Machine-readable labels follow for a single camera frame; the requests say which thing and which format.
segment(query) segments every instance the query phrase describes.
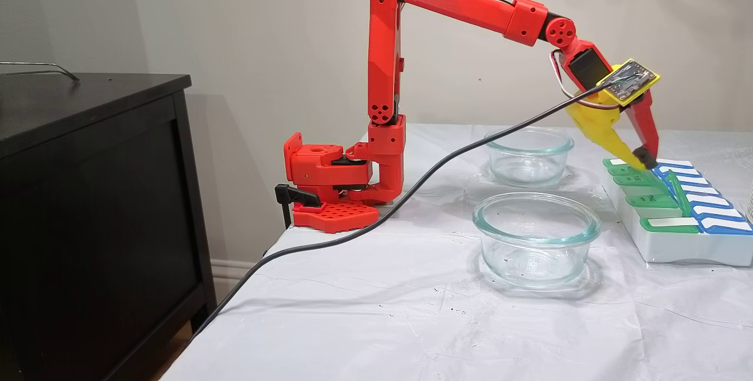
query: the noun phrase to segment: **wooden floor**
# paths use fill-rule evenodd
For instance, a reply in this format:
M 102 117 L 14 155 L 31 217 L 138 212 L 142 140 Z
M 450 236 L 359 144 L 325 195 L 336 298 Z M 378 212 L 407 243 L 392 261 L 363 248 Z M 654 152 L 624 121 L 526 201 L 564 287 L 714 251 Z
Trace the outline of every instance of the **wooden floor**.
M 183 328 L 178 331 L 177 335 L 170 340 L 170 343 L 165 346 L 162 353 L 157 357 L 159 359 L 159 369 L 149 378 L 146 378 L 145 381 L 158 381 L 170 368 L 172 362 L 181 355 L 189 338 L 191 338 L 191 324 L 186 324 L 183 325 Z

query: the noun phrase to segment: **red robot arm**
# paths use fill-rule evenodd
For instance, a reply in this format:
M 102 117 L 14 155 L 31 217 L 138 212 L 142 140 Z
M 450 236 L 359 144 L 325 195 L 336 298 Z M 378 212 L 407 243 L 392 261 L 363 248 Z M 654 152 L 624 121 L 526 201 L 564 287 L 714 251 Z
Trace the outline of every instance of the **red robot arm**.
M 405 116 L 399 113 L 400 13 L 404 4 L 478 25 L 526 46 L 548 41 L 562 51 L 561 65 L 581 90 L 611 72 L 593 43 L 579 39 L 572 20 L 552 14 L 531 0 L 369 0 L 368 140 L 346 151 L 336 145 L 304 145 L 296 133 L 285 143 L 288 180 L 316 194 L 322 207 L 294 208 L 294 225 L 327 233 L 374 223 L 378 214 L 365 205 L 390 202 L 402 191 Z M 656 156 L 658 135 L 651 116 L 651 94 L 627 108 L 644 147 Z M 379 182 L 371 180 L 371 162 L 379 166 Z

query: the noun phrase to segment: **white wire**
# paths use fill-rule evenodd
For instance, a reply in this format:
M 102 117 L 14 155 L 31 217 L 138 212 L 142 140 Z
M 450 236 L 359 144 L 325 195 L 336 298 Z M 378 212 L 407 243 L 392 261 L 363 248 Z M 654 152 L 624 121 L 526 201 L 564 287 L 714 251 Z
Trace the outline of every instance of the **white wire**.
M 554 51 L 549 54 L 549 61 L 552 62 L 552 68 L 554 68 L 554 75 L 557 76 L 557 83 L 559 83 L 559 88 L 562 89 L 562 92 L 569 97 L 570 99 L 573 99 L 575 95 L 570 94 L 570 92 L 565 89 L 565 86 L 562 84 L 562 73 L 559 72 L 559 64 L 557 63 L 557 58 L 555 57 L 557 54 L 562 54 L 562 51 L 560 49 L 554 49 Z M 617 109 L 619 108 L 619 105 L 597 105 L 592 102 L 586 102 L 586 100 L 580 100 L 578 101 L 581 105 L 587 106 L 589 108 L 595 108 L 595 109 Z

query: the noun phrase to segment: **dresser top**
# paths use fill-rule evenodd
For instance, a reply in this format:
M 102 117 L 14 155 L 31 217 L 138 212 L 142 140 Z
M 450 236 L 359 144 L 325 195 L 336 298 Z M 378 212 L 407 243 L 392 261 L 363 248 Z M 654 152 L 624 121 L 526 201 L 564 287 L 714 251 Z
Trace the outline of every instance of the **dresser top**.
M 0 76 L 0 159 L 191 86 L 189 75 Z

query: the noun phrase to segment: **white tablecloth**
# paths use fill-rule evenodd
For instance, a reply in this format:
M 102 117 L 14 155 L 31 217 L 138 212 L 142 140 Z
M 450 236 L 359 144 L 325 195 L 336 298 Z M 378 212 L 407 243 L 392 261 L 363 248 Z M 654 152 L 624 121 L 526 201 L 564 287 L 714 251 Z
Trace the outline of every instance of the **white tablecloth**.
M 492 129 L 409 125 L 405 185 Z M 551 190 L 603 223 L 575 282 L 534 293 L 490 276 L 471 211 L 512 189 L 481 148 L 372 233 L 261 269 L 162 379 L 753 379 L 753 270 L 645 263 L 601 187 L 607 154 L 564 130 L 576 146 Z M 663 131 L 659 155 L 748 206 L 753 133 Z M 332 238 L 290 228 L 270 252 Z

